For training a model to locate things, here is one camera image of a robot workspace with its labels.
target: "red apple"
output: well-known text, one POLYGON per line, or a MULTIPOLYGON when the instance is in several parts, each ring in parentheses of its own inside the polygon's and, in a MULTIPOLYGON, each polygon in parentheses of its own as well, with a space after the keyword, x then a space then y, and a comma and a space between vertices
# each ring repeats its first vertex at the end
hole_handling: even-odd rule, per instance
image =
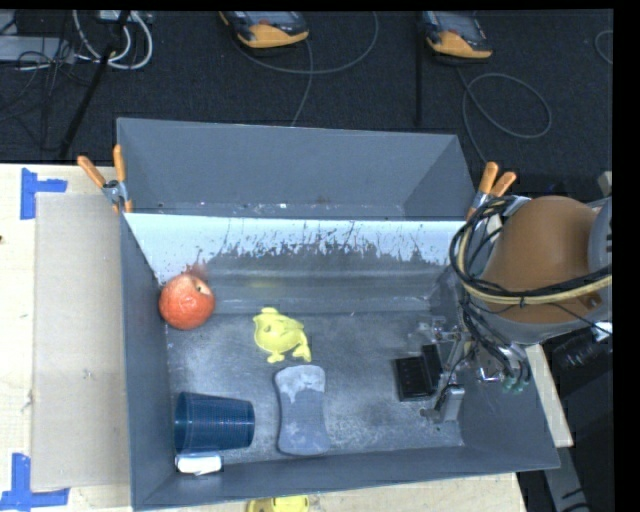
POLYGON ((200 327, 213 313, 216 299, 200 277, 184 272, 170 279, 160 292, 160 315, 172 327, 190 330, 200 327))

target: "gray foam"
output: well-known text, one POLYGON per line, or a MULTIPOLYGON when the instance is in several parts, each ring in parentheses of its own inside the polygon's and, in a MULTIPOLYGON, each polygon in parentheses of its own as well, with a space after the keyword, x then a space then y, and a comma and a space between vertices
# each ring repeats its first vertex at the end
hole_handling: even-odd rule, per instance
POLYGON ((291 455, 319 455, 331 441, 324 422, 325 373, 314 365, 291 366, 275 377, 280 396, 278 449, 291 455))

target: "blue tape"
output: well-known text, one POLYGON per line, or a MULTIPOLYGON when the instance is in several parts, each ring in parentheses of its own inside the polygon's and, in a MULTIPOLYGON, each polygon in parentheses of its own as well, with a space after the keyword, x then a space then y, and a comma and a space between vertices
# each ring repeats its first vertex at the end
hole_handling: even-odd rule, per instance
POLYGON ((38 181, 38 175, 22 168, 22 197, 20 201, 20 219, 33 219, 36 216, 36 192, 64 192, 66 180, 49 179, 38 181))
POLYGON ((12 455, 11 490, 0 496, 0 510, 30 512, 34 507, 66 505, 69 489, 31 492, 31 459, 21 453, 12 455))

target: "yellow rubber duck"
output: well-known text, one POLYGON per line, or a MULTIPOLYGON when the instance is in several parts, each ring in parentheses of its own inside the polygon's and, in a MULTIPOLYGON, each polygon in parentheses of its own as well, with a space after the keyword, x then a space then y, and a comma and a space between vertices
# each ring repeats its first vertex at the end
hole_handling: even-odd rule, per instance
POLYGON ((304 325, 293 318, 280 314, 276 308, 262 308, 259 315, 253 317, 256 324, 254 339, 256 344, 271 352, 267 358, 269 363, 282 361, 284 352, 297 347, 293 357, 302 357, 305 361, 311 361, 311 350, 307 336, 303 328, 304 325))
POLYGON ((262 498, 251 500, 247 505, 247 512, 307 512, 309 497, 284 496, 282 498, 262 498))

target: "white eraser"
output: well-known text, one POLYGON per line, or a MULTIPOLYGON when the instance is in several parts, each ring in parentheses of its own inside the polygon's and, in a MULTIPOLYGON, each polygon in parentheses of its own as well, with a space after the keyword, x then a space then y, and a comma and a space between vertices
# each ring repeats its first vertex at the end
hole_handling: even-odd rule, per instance
POLYGON ((206 475, 222 469, 222 457, 217 452, 180 454, 176 456, 176 467, 181 473, 206 475))

